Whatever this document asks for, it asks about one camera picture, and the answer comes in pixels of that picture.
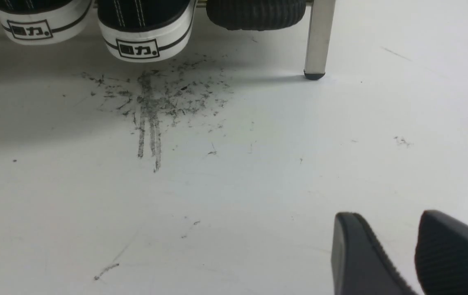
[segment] black rubber sole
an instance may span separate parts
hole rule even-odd
[[[208,0],[207,15],[228,30],[279,30],[305,15],[305,0]]]
[[[468,226],[440,211],[425,211],[414,256],[429,295],[468,294]]]
[[[337,213],[331,263],[335,295],[416,295],[357,213]]]

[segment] printed logo on shoe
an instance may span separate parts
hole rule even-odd
[[[32,23],[18,23],[11,20],[7,20],[7,22],[14,39],[44,40],[54,37],[46,19]]]
[[[159,57],[156,39],[149,41],[123,41],[116,39],[119,55],[124,58],[149,59]]]

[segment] shoe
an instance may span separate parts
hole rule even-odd
[[[305,0],[207,0],[207,15],[228,30],[279,30],[298,23],[305,7]]]
[[[468,294],[468,225],[440,211],[423,212],[414,264],[425,294]]]
[[[337,213],[331,266],[335,295],[416,295],[358,213]]]
[[[164,60],[187,45],[196,4],[197,0],[98,0],[99,26],[115,57]]]
[[[92,0],[0,0],[6,35],[23,45],[58,43],[86,26]]]

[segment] sneaker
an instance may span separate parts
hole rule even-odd
[[[305,7],[305,0],[207,0],[207,15],[228,30],[279,30],[298,23]]]
[[[99,26],[115,57],[159,61],[187,45],[196,4],[197,0],[98,0]]]
[[[92,0],[0,0],[6,35],[24,45],[65,41],[86,26]]]

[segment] metal leg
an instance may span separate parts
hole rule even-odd
[[[325,75],[335,6],[336,0],[313,0],[304,71],[309,80]]]

